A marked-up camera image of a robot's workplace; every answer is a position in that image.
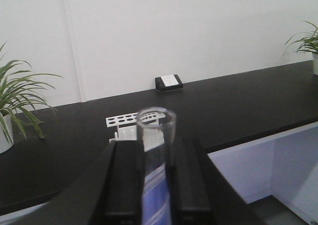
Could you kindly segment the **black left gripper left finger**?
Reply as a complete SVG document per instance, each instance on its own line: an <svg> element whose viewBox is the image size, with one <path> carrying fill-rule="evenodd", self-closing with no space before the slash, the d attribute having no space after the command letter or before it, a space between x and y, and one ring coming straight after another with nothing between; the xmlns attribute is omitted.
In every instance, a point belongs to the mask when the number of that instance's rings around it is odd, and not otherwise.
<svg viewBox="0 0 318 225"><path fill-rule="evenodd" d="M2 225L139 225L142 156L135 141L111 143L50 202L1 216Z"/></svg>

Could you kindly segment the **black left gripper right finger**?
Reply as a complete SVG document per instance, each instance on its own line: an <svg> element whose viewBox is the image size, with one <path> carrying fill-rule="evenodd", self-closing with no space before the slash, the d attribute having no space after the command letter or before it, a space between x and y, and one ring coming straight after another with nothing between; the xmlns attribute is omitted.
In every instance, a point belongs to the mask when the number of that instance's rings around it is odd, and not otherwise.
<svg viewBox="0 0 318 225"><path fill-rule="evenodd" d="M168 167L174 225L263 225L209 159L198 138L176 138Z"/></svg>

